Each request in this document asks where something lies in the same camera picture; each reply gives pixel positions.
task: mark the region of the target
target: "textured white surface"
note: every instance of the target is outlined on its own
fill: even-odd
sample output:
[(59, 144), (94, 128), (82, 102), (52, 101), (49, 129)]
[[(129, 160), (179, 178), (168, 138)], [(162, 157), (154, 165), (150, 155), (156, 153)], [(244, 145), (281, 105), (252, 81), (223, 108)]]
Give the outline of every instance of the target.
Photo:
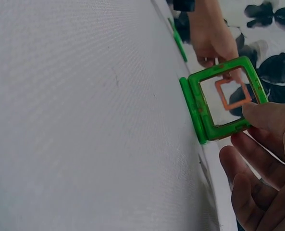
[(182, 76), (150, 1), (0, 0), (0, 231), (209, 230)]

